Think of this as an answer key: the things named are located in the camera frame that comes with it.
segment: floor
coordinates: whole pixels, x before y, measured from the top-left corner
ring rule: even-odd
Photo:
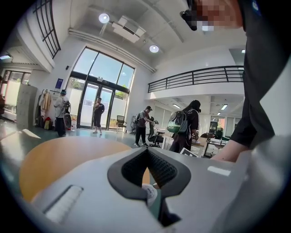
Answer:
[[[92,132],[93,130],[76,129],[75,131],[67,131],[66,137],[101,137],[136,148],[134,146],[135,136],[132,134],[122,132],[116,134],[116,132],[103,131],[100,135]],[[18,179],[19,169],[27,153],[37,145],[57,137],[55,131],[35,127],[20,131],[14,122],[0,120],[0,168],[14,192],[21,195]],[[151,176],[150,183],[153,184],[154,182]],[[160,191],[158,190],[158,198],[150,208],[156,218],[159,212],[159,202]]]

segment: gray cabinet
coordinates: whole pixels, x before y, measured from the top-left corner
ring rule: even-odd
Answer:
[[[33,126],[34,105],[37,88],[21,84],[17,97],[16,122],[19,130]]]

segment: balcony railing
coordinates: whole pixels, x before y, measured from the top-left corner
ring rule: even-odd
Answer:
[[[243,71],[243,66],[218,66],[189,71],[149,83],[148,93],[206,83],[243,82]]]
[[[40,27],[42,41],[46,44],[54,59],[57,52],[60,51],[60,44],[55,31],[52,4],[52,0],[37,0],[33,13],[35,13]]]

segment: white shirt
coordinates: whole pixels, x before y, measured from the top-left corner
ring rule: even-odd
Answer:
[[[61,96],[61,97],[57,98],[57,100],[54,103],[54,106],[55,106],[55,117],[58,117],[58,118],[63,118],[64,117],[64,113],[65,113],[64,105],[68,101],[69,101],[69,99],[67,97],[65,97],[65,96]]]

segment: black cap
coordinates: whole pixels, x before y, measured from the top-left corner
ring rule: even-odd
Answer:
[[[148,109],[150,111],[153,111],[152,108],[150,106],[146,107],[145,109]]]

